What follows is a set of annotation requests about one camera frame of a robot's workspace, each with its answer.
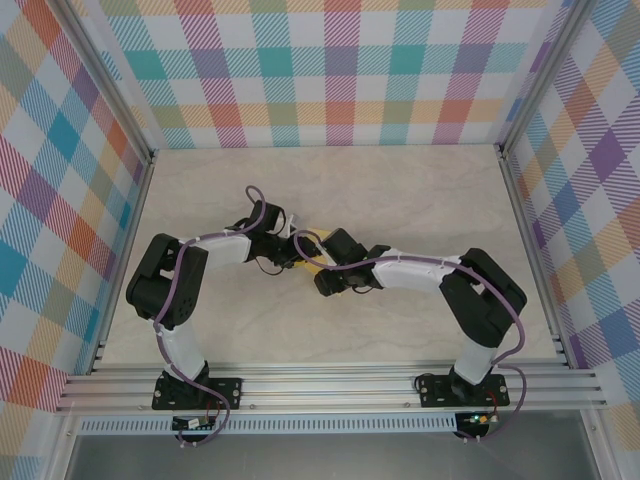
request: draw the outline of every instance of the ventilated metal strip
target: ventilated metal strip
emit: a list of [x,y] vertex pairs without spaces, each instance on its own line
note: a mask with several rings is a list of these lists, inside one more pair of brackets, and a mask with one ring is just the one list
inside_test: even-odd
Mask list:
[[[322,433],[418,433],[453,432],[453,413],[370,415],[252,415],[231,417],[222,433],[322,434]],[[83,417],[78,435],[175,435],[169,416]]]

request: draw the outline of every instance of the mounting plate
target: mounting plate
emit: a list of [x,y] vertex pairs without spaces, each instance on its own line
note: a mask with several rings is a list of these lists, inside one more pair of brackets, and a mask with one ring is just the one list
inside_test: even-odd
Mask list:
[[[238,410],[240,408],[240,398],[242,396],[241,378],[203,377],[204,378],[198,377],[195,381],[225,397],[229,402],[231,410]],[[192,387],[182,380],[163,373],[156,381],[151,408],[153,410],[172,411],[206,410],[209,408],[212,413],[215,413],[218,405],[221,410],[225,409],[224,404],[220,400],[212,398],[206,392]]]
[[423,408],[433,407],[493,407],[493,393],[498,407],[509,405],[509,392],[503,375],[491,374],[485,379],[482,389],[477,395],[470,397],[467,402],[451,390],[449,375],[424,374],[416,379],[416,389],[420,394],[420,405]]

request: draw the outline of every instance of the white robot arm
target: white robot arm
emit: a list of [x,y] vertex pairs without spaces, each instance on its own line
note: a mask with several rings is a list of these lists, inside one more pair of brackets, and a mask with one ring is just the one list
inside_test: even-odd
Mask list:
[[[160,322],[158,334],[163,337],[173,366],[190,380],[201,384],[210,380],[208,365],[197,347],[191,322],[187,321],[195,309],[205,270],[244,263],[257,257],[265,257],[284,269],[291,268],[295,262],[303,259],[294,245],[293,217],[287,219],[280,207],[266,205],[267,214],[262,223],[250,232],[197,241],[186,249],[177,288],[170,308]],[[251,216],[229,227],[228,231],[255,220],[260,208],[260,202],[256,202]],[[409,288],[429,293],[439,290],[467,339],[463,353],[448,378],[435,380],[435,390],[444,388],[453,394],[453,401],[458,401],[460,405],[474,405],[478,392],[486,389],[486,379],[490,376],[497,348],[513,319],[495,296],[486,289],[478,291],[475,288],[477,282],[450,265],[463,265],[480,274],[507,299],[517,313],[527,301],[524,292],[489,255],[482,250],[471,249],[462,256],[442,258],[443,264],[440,265],[401,261],[400,257],[407,254],[384,245],[376,245],[367,251],[343,229],[335,230],[319,246],[308,238],[298,238],[297,241],[306,256],[315,257],[322,252],[334,265],[351,265],[377,257],[398,258],[398,261],[370,263],[341,271],[321,270],[314,282],[324,296],[362,287]],[[127,288],[127,301],[142,318],[153,321],[165,303],[171,279],[163,272],[174,269],[175,255],[180,247],[180,240],[166,234],[157,235],[149,245]],[[174,390],[177,388],[178,393],[174,392],[173,397],[179,396],[183,400],[179,402],[180,408],[176,402],[169,402],[172,409],[201,407],[202,392],[197,389],[190,392],[191,387],[185,385],[173,370],[166,368],[160,377],[165,382],[170,381]],[[161,403],[164,404],[164,401],[154,399],[153,407],[163,409],[158,406]]]

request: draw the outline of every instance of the colorful plaid pattern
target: colorful plaid pattern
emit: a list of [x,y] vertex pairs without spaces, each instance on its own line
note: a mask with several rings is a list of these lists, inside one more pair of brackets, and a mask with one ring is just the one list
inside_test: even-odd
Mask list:
[[44,0],[0,0],[0,478],[35,478],[143,165]]
[[640,469],[640,1],[601,0],[513,168],[581,367]]
[[497,143],[504,143],[507,134],[511,129],[511,125],[513,125],[513,120],[516,118],[516,115],[520,111],[522,102],[525,100],[525,98],[527,98],[529,92],[531,91],[531,88],[535,84],[538,78],[540,67],[542,67],[545,60],[547,59],[547,56],[551,52],[553,42],[555,42],[558,34],[562,30],[562,27],[567,20],[567,14],[569,13],[569,10],[571,9],[571,6],[574,2],[575,0],[562,0],[562,6],[558,10],[556,17],[553,20],[553,24],[547,32],[547,36],[545,37],[544,42],[542,42],[542,46],[540,47],[540,50],[536,55],[536,59],[533,61],[533,63],[531,64],[531,68],[527,72],[527,76],[525,77],[525,80],[522,83],[520,90],[518,91],[518,95],[513,102],[513,105],[511,106],[511,110],[509,110],[506,121],[502,125],[502,130],[500,130],[500,134],[498,135]]
[[100,0],[170,148],[494,143],[547,3]]

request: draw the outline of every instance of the gray floor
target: gray floor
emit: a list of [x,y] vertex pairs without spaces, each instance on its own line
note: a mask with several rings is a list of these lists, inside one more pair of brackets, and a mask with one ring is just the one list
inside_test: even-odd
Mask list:
[[228,435],[197,450],[173,437],[81,437],[68,480],[599,478],[577,412],[526,412],[503,435]]

